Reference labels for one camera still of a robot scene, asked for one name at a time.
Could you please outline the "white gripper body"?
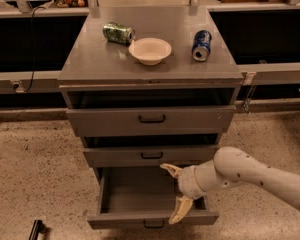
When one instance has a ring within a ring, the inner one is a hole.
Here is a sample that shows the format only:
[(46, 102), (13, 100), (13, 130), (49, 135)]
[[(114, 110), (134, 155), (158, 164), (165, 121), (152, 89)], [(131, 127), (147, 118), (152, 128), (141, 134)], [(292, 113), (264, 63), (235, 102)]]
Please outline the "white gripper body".
[(191, 200), (197, 200), (205, 195), (197, 183), (194, 165), (181, 170), (178, 176), (178, 187), (181, 193)]

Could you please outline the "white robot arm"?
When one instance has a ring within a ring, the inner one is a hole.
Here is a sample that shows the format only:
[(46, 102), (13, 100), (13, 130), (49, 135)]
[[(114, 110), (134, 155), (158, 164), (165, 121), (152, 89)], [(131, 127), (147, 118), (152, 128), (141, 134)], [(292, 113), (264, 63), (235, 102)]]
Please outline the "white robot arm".
[(222, 147), (214, 157), (200, 165), (184, 168), (161, 164), (177, 180), (183, 194), (176, 197), (169, 223), (179, 223), (193, 202), (212, 190), (226, 189), (242, 182), (254, 184), (300, 211), (300, 175), (259, 162), (235, 147)]

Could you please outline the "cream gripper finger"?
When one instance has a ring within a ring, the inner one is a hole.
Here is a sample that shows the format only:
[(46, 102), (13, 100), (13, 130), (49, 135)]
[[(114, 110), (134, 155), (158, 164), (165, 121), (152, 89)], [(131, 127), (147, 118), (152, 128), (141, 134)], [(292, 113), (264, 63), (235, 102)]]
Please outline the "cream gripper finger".
[(173, 177), (173, 178), (178, 178), (182, 169), (180, 167), (177, 167), (175, 165), (172, 164), (168, 164), (168, 163), (163, 163), (160, 165), (160, 167), (162, 169), (165, 169), (168, 171), (168, 173)]
[(190, 211), (193, 205), (193, 200), (187, 196), (176, 197), (175, 209), (169, 218), (169, 224), (173, 225), (179, 223)]

